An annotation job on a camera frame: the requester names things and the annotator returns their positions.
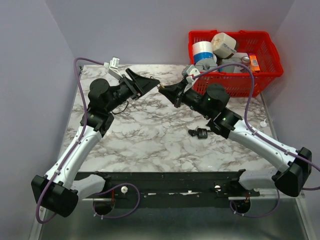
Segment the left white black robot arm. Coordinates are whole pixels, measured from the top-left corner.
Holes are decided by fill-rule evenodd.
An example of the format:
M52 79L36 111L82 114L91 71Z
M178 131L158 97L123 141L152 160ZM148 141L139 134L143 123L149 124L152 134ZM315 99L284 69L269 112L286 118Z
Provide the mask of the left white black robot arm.
M129 68L125 71L126 75L117 76L118 85L111 86L103 78L91 82L89 104L84 106L75 137L51 169L31 181L36 210L44 207L68 217L78 201L92 195L104 198L110 194L110 177L104 173L92 173L81 180L75 177L90 151L111 127L113 110L129 99L139 99L160 84L159 80L140 76Z

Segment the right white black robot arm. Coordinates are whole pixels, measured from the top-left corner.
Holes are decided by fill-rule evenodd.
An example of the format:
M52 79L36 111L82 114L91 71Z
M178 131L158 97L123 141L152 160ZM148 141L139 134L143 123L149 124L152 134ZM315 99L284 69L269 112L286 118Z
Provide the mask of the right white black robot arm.
M246 125L245 120L226 107L230 96L220 84L211 84L203 95L193 89L185 90L180 82L160 86L158 91L176 108L184 104L208 119L207 126L216 135L237 142L272 164L265 170L244 170L230 183L230 191L241 196L247 190L277 189L290 197L297 197L304 187L311 166L312 153L305 147L295 149Z

